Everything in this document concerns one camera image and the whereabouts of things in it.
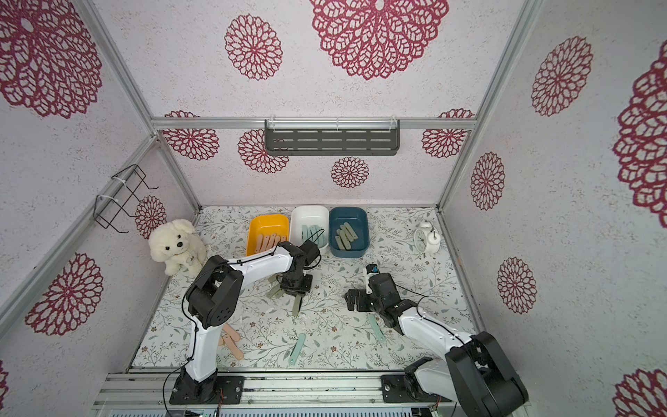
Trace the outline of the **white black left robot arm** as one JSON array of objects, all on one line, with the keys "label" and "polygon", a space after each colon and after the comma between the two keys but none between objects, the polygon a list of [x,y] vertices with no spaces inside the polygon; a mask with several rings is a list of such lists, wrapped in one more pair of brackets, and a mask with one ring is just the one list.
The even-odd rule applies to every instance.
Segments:
[{"label": "white black left robot arm", "polygon": [[192,356],[185,365],[184,375],[201,385],[216,374],[222,326],[236,311],[242,290],[277,276],[279,290],[295,297],[299,308],[312,287],[313,276],[309,270],[315,268],[320,259],[320,249],[309,240],[300,246],[279,243],[272,250],[239,259],[210,257],[185,294],[193,334]]}]

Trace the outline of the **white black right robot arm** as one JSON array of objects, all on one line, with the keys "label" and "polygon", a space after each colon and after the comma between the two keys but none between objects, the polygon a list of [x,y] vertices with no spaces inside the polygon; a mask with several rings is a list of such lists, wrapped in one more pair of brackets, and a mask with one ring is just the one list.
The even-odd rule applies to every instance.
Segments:
[{"label": "white black right robot arm", "polygon": [[509,416],[529,401],[519,374],[486,331],[458,331],[404,299],[390,274],[367,267],[367,287],[344,295],[347,309],[375,313],[385,325],[430,350],[401,376],[381,378],[386,402],[452,401],[466,416]]}]

